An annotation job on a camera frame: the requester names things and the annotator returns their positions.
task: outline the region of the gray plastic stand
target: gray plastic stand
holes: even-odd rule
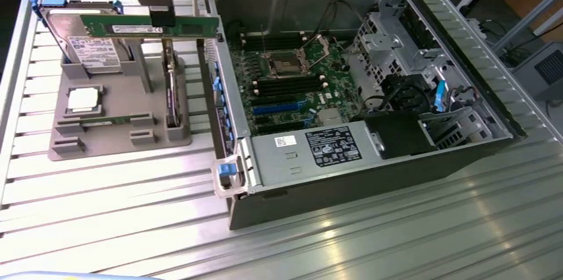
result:
[[[182,61],[178,59],[179,72],[175,76],[181,125],[177,128],[167,128],[161,59],[145,60],[141,57],[139,42],[130,44],[130,50],[135,60],[121,62],[121,73],[89,74],[81,64],[61,64],[62,75],[47,150],[50,160],[185,146],[191,142]],[[67,92],[75,87],[94,87],[99,90],[95,111],[65,112]],[[129,115],[135,117],[130,118],[127,123],[86,127],[78,123],[81,119],[105,117],[119,117],[115,121],[121,121]],[[75,123],[61,124],[61,121],[75,121]]]

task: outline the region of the hard drive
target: hard drive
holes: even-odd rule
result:
[[[42,0],[35,12],[54,36],[65,63],[81,63],[89,74],[119,72],[119,62],[131,60],[121,39],[90,38],[79,14],[119,14],[110,2]]]

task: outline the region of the metal table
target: metal table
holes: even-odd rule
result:
[[[121,1],[126,13],[147,12],[135,0]],[[210,184],[213,148],[193,42],[174,44],[186,63],[193,143],[50,162],[59,51],[21,0],[0,87],[0,275],[563,276],[561,135],[473,39],[454,6],[425,1],[529,137],[441,181],[229,231],[226,204]],[[178,14],[190,13],[191,0],[174,4]],[[159,46],[147,42],[142,50],[157,57]]]

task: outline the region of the motherboard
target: motherboard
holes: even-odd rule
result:
[[[314,36],[300,48],[243,49],[230,58],[253,135],[345,123],[362,108],[341,47]]]

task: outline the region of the slotted metal surface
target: slotted metal surface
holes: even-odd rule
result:
[[[227,231],[194,45],[193,143],[50,162],[59,51],[35,18],[19,28],[0,175],[0,275],[51,270],[162,279],[554,279],[563,276],[563,150],[494,56],[445,0],[424,0],[529,137],[441,181]],[[145,14],[135,0],[126,13]],[[190,0],[174,0],[190,13]],[[155,42],[143,44],[157,57]]]

